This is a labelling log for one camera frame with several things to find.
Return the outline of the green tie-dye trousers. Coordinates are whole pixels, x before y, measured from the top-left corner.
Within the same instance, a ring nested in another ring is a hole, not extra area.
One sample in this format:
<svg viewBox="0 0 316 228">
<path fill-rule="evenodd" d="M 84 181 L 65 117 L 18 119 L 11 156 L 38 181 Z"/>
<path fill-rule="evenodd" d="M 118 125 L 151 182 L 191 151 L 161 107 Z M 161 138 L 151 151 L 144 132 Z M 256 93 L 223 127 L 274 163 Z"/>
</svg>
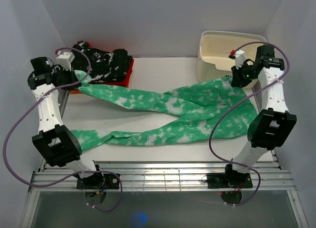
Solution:
<svg viewBox="0 0 316 228">
<path fill-rule="evenodd" d="M 127 110 L 175 116 L 175 120 L 143 132 L 75 129 L 81 149 L 103 144 L 120 146 L 164 146 L 214 139 L 234 139 L 247 134 L 257 110 L 244 90 L 232 87 L 231 77 L 179 87 L 164 93 L 93 84 L 90 76 L 77 70 L 82 94 Z"/>
</svg>

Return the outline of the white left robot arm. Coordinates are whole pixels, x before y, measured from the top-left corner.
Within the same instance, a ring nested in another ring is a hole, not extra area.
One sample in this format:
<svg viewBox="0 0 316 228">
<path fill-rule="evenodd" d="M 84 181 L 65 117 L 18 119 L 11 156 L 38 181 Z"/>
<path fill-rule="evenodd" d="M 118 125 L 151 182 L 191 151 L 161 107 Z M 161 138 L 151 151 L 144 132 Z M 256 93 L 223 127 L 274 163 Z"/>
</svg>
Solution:
<svg viewBox="0 0 316 228">
<path fill-rule="evenodd" d="M 68 166 L 77 174 L 85 186 L 101 188 L 105 177 L 99 173 L 99 166 L 84 158 L 78 139 L 64 125 L 58 105 L 58 86 L 69 90 L 69 84 L 77 81 L 71 62 L 75 56 L 64 52 L 50 65 L 48 58 L 38 57 L 31 60 L 33 72 L 28 77 L 28 85 L 36 100 L 39 100 L 39 129 L 32 137 L 33 145 L 50 166 Z"/>
</svg>

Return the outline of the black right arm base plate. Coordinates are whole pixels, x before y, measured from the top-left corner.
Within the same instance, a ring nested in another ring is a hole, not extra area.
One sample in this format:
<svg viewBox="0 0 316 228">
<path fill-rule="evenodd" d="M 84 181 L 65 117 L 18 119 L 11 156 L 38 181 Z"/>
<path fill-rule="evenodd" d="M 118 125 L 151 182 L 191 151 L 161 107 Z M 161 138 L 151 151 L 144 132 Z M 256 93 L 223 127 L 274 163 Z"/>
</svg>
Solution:
<svg viewBox="0 0 316 228">
<path fill-rule="evenodd" d="M 241 188 L 253 188 L 250 174 L 241 176 L 228 176 L 225 173 L 208 173 L 206 176 L 207 187 L 209 189 L 235 189 L 241 185 Z"/>
</svg>

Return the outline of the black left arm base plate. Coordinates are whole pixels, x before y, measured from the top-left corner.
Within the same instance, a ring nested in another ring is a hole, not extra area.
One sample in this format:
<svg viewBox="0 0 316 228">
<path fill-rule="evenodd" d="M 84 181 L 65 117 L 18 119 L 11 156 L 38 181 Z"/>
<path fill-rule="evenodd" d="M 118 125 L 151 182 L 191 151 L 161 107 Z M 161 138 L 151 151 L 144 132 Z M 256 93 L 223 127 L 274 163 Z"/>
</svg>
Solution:
<svg viewBox="0 0 316 228">
<path fill-rule="evenodd" d="M 78 178 L 76 188 L 80 190 L 101 190 L 101 189 L 119 189 L 119 180 L 117 177 L 120 177 L 120 174 L 116 176 L 109 173 L 103 173 L 104 179 L 101 181 L 100 185 L 88 185 L 87 182 L 84 182 L 81 178 Z"/>
</svg>

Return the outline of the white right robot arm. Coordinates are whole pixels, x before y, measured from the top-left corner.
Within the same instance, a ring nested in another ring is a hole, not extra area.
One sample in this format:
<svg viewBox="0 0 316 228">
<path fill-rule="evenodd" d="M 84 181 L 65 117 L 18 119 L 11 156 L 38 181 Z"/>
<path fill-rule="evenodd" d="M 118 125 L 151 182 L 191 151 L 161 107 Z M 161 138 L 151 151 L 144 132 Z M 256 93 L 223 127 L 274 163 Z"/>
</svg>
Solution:
<svg viewBox="0 0 316 228">
<path fill-rule="evenodd" d="M 224 184 L 242 186 L 250 180 L 250 168 L 268 151 L 281 147 L 297 122 L 289 112 L 283 92 L 284 60 L 275 57 L 270 44 L 257 47 L 255 60 L 246 58 L 242 50 L 233 50 L 229 57 L 235 60 L 232 67 L 232 87 L 245 87 L 253 80 L 261 86 L 261 111 L 249 125 L 247 143 L 241 152 L 225 167 Z"/>
</svg>

